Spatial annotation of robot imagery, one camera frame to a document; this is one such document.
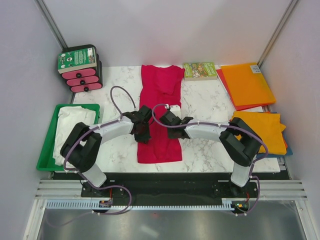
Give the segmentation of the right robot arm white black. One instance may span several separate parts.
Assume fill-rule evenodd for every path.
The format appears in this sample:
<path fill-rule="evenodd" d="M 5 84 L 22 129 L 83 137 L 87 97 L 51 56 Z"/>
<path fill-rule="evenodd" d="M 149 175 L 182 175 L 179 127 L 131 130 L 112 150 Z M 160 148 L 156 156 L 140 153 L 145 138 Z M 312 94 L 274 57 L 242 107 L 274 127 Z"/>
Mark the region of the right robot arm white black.
<path fill-rule="evenodd" d="M 247 194 L 253 165 L 259 160 L 256 156 L 260 148 L 267 149 L 267 145 L 244 120 L 234 117 L 229 122 L 216 123 L 189 116 L 181 119 L 167 110 L 159 122 L 166 127 L 170 139 L 204 139 L 221 143 L 233 161 L 230 193 L 235 197 Z"/>

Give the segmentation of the magenta pink t-shirt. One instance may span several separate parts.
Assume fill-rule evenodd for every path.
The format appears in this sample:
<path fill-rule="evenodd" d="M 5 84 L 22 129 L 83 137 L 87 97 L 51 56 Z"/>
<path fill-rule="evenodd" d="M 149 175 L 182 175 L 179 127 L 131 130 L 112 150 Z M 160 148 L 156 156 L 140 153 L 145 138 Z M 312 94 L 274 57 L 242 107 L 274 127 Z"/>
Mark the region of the magenta pink t-shirt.
<path fill-rule="evenodd" d="M 139 106 L 152 109 L 158 104 L 181 105 L 181 83 L 185 70 L 179 66 L 141 66 L 142 90 Z M 170 139 L 165 127 L 154 122 L 149 127 L 151 139 L 137 146 L 139 164 L 159 164 L 182 160 L 178 139 Z"/>

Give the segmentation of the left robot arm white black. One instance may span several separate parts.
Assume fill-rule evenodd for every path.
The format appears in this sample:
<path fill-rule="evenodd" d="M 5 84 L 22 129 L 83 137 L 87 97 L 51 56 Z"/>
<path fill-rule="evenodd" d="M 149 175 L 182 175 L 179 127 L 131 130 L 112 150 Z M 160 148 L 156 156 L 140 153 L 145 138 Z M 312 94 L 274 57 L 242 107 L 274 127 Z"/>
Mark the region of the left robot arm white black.
<path fill-rule="evenodd" d="M 109 185 L 106 174 L 97 165 L 97 157 L 102 144 L 124 135 L 133 135 L 137 143 L 147 144 L 151 139 L 149 121 L 152 110 L 142 106 L 138 111 L 121 113 L 119 118 L 102 124 L 87 125 L 77 123 L 60 149 L 64 158 L 65 170 L 77 171 L 86 181 L 83 183 L 81 196 L 102 198 L 108 193 L 122 197 L 131 197 L 127 188 L 121 185 Z"/>

